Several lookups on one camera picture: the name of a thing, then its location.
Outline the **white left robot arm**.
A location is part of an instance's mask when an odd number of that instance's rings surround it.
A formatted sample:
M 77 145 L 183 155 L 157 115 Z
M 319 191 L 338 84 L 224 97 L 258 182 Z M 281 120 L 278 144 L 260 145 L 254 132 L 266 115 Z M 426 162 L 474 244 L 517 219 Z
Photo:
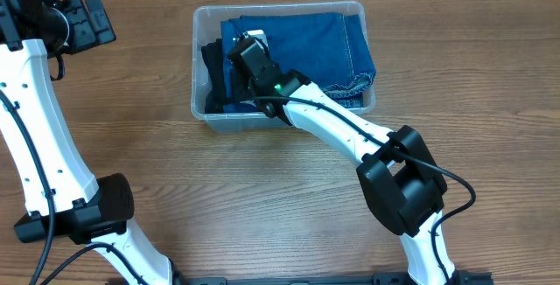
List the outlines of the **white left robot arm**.
M 96 177 L 79 154 L 56 99 L 49 59 L 116 38 L 101 0 L 1 0 L 1 132 L 24 191 L 15 224 L 24 243 L 69 238 L 102 255 L 128 284 L 182 284 L 185 277 L 134 218 L 126 177 Z

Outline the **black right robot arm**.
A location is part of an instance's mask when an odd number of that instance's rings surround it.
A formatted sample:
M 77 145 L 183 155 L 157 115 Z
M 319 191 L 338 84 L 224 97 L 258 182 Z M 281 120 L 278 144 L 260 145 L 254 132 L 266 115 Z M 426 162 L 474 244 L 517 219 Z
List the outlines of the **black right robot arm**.
M 259 111 L 313 134 L 353 164 L 369 211 L 400 238 L 413 283 L 456 283 L 440 228 L 444 172 L 413 128 L 368 122 L 302 73 L 283 73 L 259 38 L 242 38 L 227 58 Z

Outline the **blue denim jeans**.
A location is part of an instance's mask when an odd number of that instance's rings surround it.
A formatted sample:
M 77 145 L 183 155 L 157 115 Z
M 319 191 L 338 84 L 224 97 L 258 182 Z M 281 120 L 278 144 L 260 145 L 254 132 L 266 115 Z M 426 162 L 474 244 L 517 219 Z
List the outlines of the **blue denim jeans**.
M 249 31 L 263 31 L 269 58 L 286 73 L 301 72 L 345 108 L 362 108 L 376 70 L 359 15 L 323 12 L 240 16 L 220 23 L 222 53 Z

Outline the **dark navy knit garment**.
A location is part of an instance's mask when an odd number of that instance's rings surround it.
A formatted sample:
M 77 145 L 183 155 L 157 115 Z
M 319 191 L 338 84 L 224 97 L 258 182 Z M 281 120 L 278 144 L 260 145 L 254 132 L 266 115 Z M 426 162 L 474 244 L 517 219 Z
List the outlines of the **dark navy knit garment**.
M 223 113 L 228 97 L 223 72 L 222 39 L 217 38 L 214 42 L 202 46 L 201 53 L 212 86 L 206 96 L 205 113 Z

